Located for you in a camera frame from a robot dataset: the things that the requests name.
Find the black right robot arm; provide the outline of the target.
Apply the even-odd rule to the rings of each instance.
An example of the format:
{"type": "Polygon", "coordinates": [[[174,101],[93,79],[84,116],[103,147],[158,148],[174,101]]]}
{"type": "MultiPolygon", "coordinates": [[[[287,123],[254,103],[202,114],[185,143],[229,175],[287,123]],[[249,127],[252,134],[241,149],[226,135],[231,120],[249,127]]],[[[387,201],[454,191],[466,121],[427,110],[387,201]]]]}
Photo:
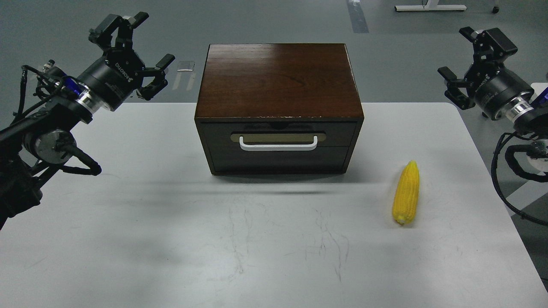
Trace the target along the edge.
{"type": "Polygon", "coordinates": [[[472,44],[473,61],[464,78],[446,66],[437,70],[445,96],[461,110],[479,107],[493,121],[507,118],[519,134],[546,134],[547,104],[535,103],[532,86],[504,64],[518,47],[498,28],[459,33],[472,44]]]}

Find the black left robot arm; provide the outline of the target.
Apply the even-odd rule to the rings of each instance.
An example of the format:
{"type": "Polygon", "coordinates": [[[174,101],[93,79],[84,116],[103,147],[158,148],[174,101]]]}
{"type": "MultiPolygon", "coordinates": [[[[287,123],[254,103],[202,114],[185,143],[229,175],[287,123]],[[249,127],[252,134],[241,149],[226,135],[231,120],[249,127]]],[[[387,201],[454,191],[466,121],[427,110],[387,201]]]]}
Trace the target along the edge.
{"type": "Polygon", "coordinates": [[[133,33],[147,18],[108,15],[89,32],[102,50],[78,77],[49,60],[41,70],[21,67],[20,100],[14,119],[1,131],[1,225],[41,203],[41,188],[58,172],[97,176],[100,164],[81,150],[71,130],[90,123],[96,111],[115,111],[132,94],[151,100],[166,88],[166,54],[152,68],[133,49],[133,33]]]}

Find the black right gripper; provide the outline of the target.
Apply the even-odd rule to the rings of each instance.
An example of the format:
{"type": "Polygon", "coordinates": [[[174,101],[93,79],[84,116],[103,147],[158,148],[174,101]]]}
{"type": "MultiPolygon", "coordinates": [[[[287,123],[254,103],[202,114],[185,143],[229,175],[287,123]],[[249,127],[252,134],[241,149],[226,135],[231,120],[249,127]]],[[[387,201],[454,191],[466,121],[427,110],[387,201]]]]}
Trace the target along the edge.
{"type": "Polygon", "coordinates": [[[459,33],[472,43],[473,55],[471,83],[459,79],[448,67],[437,72],[444,78],[444,95],[461,110],[479,107],[491,120],[499,120],[507,105],[515,98],[529,100],[534,90],[525,80],[508,69],[504,61],[515,55],[518,47],[499,28],[474,30],[470,26],[459,29],[459,33]],[[471,98],[461,89],[471,87],[471,98]]]}

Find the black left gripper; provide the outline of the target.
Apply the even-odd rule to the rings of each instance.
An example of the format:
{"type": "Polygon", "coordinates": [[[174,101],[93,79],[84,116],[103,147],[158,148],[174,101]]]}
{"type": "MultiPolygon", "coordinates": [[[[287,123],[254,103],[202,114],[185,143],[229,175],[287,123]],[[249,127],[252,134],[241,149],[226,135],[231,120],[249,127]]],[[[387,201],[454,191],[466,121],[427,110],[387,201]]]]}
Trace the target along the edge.
{"type": "Polygon", "coordinates": [[[133,32],[149,18],[147,12],[124,18],[108,15],[95,29],[89,30],[88,40],[103,51],[77,79],[104,102],[105,108],[115,111],[136,90],[137,97],[151,100],[166,88],[166,69],[176,59],[166,54],[154,68],[145,68],[133,50],[133,32]],[[153,79],[142,86],[145,78],[153,79]]]}

